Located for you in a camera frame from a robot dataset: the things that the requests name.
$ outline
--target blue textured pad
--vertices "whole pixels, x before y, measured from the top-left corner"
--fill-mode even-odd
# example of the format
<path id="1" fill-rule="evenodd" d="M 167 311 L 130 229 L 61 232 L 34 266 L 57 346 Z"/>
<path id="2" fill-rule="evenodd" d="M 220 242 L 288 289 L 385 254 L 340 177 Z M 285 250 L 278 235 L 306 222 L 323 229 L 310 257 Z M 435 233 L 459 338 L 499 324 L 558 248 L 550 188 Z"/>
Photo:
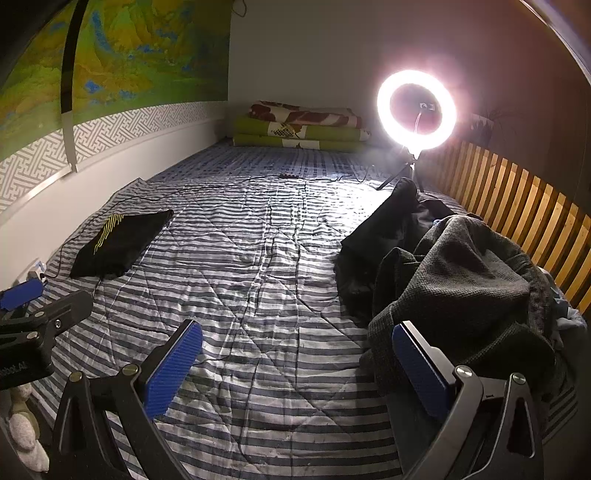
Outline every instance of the blue textured pad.
<path id="1" fill-rule="evenodd" d="M 149 419 L 166 412 L 195 357 L 201 353 L 202 343 L 201 326 L 193 322 L 160 362 L 145 387 L 144 410 Z"/>
<path id="2" fill-rule="evenodd" d="M 14 310 L 28 301 L 35 300 L 42 294 L 43 282 L 38 278 L 32 278 L 5 291 L 0 299 L 0 309 Z"/>
<path id="3" fill-rule="evenodd" d="M 447 383 L 402 325 L 392 331 L 392 348 L 427 414 L 444 421 L 451 408 Z"/>

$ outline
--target mattress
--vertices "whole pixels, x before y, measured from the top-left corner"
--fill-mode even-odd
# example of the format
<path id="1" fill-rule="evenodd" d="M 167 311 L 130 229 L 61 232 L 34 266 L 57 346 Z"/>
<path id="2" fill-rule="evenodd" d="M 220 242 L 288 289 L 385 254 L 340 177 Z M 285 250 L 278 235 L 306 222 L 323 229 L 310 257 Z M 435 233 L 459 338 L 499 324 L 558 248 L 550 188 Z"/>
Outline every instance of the mattress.
<path id="1" fill-rule="evenodd" d="M 35 382 L 35 398 L 55 418 L 72 371 L 113 375 L 195 318 L 203 353 L 155 419 L 191 475 L 400 476 L 385 401 L 359 368 L 366 329 L 341 306 L 333 272 L 340 240 L 389 195 L 375 190 L 385 177 L 354 154 L 223 142 L 127 185 L 48 263 L 58 276 L 34 307 L 78 289 L 95 304 L 57 338 L 56 372 Z M 68 278 L 110 215 L 164 209 L 174 210 L 172 221 L 125 275 Z M 143 478 L 121 424 L 109 418 L 130 472 Z"/>

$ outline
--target metal bolt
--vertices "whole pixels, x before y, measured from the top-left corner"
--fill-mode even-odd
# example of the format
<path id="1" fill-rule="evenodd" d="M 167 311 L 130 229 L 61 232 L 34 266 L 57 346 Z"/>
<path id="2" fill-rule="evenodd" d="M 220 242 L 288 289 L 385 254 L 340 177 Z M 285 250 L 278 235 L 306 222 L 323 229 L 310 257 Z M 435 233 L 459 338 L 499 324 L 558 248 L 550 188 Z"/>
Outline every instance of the metal bolt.
<path id="1" fill-rule="evenodd" d="M 472 376 L 472 370 L 468 367 L 457 367 L 456 372 L 460 377 L 470 378 Z"/>
<path id="2" fill-rule="evenodd" d="M 518 385 L 525 385 L 525 377 L 521 374 L 513 374 L 511 375 L 511 378 L 513 379 L 513 382 L 515 382 Z"/>
<path id="3" fill-rule="evenodd" d="M 70 382 L 79 382 L 82 380 L 82 372 L 72 372 L 70 374 Z"/>
<path id="4" fill-rule="evenodd" d="M 139 371 L 139 367 L 135 364 L 127 364 L 121 369 L 121 372 L 126 377 L 131 377 L 131 376 L 135 375 L 138 371 Z"/>

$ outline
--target yellow stripe pattern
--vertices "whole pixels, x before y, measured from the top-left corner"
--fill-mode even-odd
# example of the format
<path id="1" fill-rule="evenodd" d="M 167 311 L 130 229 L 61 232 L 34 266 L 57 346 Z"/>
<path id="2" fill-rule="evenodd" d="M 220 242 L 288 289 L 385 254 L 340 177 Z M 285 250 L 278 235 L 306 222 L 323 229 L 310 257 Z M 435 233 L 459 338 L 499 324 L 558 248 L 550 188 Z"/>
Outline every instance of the yellow stripe pattern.
<path id="1" fill-rule="evenodd" d="M 123 220 L 123 215 L 115 214 L 115 215 L 111 215 L 109 217 L 109 219 L 106 221 L 106 223 L 100 233 L 100 237 L 95 245 L 95 254 L 98 251 L 98 249 L 103 246 L 104 241 L 111 234 L 111 232 L 113 231 L 113 228 L 115 228 L 117 225 L 119 225 L 121 223 L 121 220 Z"/>
<path id="2" fill-rule="evenodd" d="M 449 139 L 417 162 L 428 185 L 511 238 L 548 270 L 574 308 L 591 306 L 591 218 L 552 185 L 468 142 Z"/>

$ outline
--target stuffed toy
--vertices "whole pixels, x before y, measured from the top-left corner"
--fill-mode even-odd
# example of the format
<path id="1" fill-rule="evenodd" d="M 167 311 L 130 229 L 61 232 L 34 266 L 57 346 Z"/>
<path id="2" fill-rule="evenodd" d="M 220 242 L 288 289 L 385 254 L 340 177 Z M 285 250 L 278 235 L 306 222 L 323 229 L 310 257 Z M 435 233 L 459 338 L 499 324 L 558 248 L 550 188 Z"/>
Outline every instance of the stuffed toy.
<path id="1" fill-rule="evenodd" d="M 8 429 L 21 462 L 34 472 L 49 470 L 49 457 L 39 443 L 39 424 L 27 407 L 27 399 L 33 393 L 31 384 L 11 388 L 11 417 Z"/>

